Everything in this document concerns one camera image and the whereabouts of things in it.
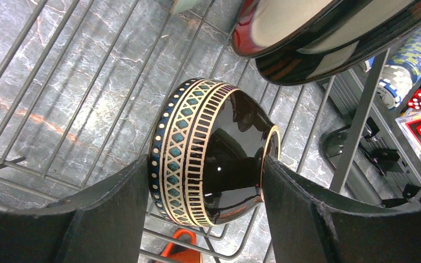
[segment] glossy black ceramic vase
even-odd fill
[[[280,133],[250,96],[228,83],[190,79],[160,109],[149,149],[149,189],[179,225],[227,223],[263,202],[266,155]]]

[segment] stack of poker chips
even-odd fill
[[[421,29],[407,39],[386,64],[388,69],[383,69],[377,92],[386,106],[393,109],[421,78]]]

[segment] vase rim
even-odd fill
[[[264,161],[265,161],[265,156],[267,155],[267,148],[269,147],[269,143],[270,143],[270,139],[272,138],[272,136],[276,134],[277,135],[277,144],[278,144],[278,152],[277,152],[277,160],[280,159],[280,130],[278,128],[277,125],[272,125],[272,127],[270,128],[269,131],[269,135],[267,136],[267,140],[265,141],[265,146],[264,146],[264,153],[262,154],[262,164],[260,167],[260,198],[262,199],[262,202],[265,201],[264,199],[264,190],[262,189],[262,176],[264,174]]]

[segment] marble surface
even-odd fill
[[[185,57],[187,49],[210,0],[203,1],[191,11],[170,17],[169,21],[166,21],[166,18],[172,6],[172,0],[140,0],[112,53],[100,70],[99,77],[93,82],[92,90],[86,94],[86,101],[81,105],[79,114],[63,141],[60,151],[55,153],[57,143],[90,86],[132,2],[104,0],[93,3],[72,44],[10,150],[8,161],[25,156],[26,160],[20,164],[41,172],[48,165],[50,156],[55,155],[48,175],[70,184],[80,185],[86,179],[122,103],[126,101],[126,107],[112,136],[107,141],[88,179],[88,185],[117,172],[141,154],[140,146],[184,59],[186,60],[183,70],[178,73],[175,85],[191,77],[208,77],[214,64],[218,62],[214,76],[216,79],[233,84],[240,82],[240,88],[257,100],[261,98],[266,82],[257,73],[254,61],[250,61],[241,77],[247,60],[239,58],[225,43],[225,38],[236,20],[241,0],[215,1],[187,57]],[[37,3],[37,0],[0,1],[0,62]],[[0,125],[71,3],[70,0],[48,1],[0,79]],[[88,0],[79,2],[34,81],[25,92],[21,103],[18,104],[15,113],[5,126],[0,136],[0,157],[87,5]],[[167,24],[164,32],[158,35],[165,22]],[[159,36],[159,41],[154,47],[152,44],[157,36]],[[225,47],[223,56],[220,61],[217,61],[223,47]],[[147,59],[147,54],[151,50],[152,55]],[[137,84],[133,86],[144,63],[146,66]],[[134,90],[132,95],[127,97],[130,88]],[[283,87],[275,102],[271,119],[280,126],[282,132],[291,116],[300,88]],[[268,92],[262,101],[262,106],[267,111],[271,107],[277,89],[278,87],[274,85],[268,87]],[[281,154],[281,161],[294,170],[305,147],[322,96],[323,88],[316,83],[308,84],[300,112],[295,118],[294,127]],[[342,126],[344,126],[343,121],[329,101],[322,113],[321,124],[310,147],[301,173],[303,176],[325,187],[330,184],[333,172],[319,155],[318,140],[323,133]],[[357,158],[380,195],[390,196],[389,189],[378,177],[374,168],[370,167],[363,157]],[[75,190],[61,184],[13,168],[0,170],[0,177],[55,198],[75,193]],[[25,209],[42,207],[49,202],[44,198],[0,184],[0,204]],[[241,244],[250,217],[251,215],[246,215],[232,222],[225,239],[212,242],[214,249],[225,255],[233,254]],[[163,224],[153,218],[146,219],[145,227],[168,235],[175,230],[174,226]],[[215,227],[213,233],[219,235],[221,230],[222,227]],[[261,262],[269,241],[270,232],[265,208],[262,205],[252,232],[249,234],[247,245],[241,255],[231,262]],[[198,242],[199,245],[207,247],[203,238],[199,238]],[[165,244],[163,240],[144,235],[141,246],[148,251],[159,253]],[[213,262],[209,256],[205,256],[204,259],[205,262]],[[147,262],[147,260],[140,258],[140,262]],[[273,255],[269,262],[274,262]]]

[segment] orange handle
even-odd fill
[[[188,236],[190,236],[191,237],[191,244],[192,245],[196,245],[197,244],[196,243],[196,241],[197,241],[196,234],[193,233],[193,232],[191,232],[191,231],[189,231],[189,230],[183,229],[183,228],[177,229],[177,231],[175,231],[175,233],[173,234],[172,237],[174,239],[178,239],[182,235],[188,235]],[[173,245],[174,245],[174,243],[169,242],[167,244],[166,248],[164,249],[164,251],[162,252],[161,256],[165,256],[165,257],[170,256],[170,252],[172,251]]]

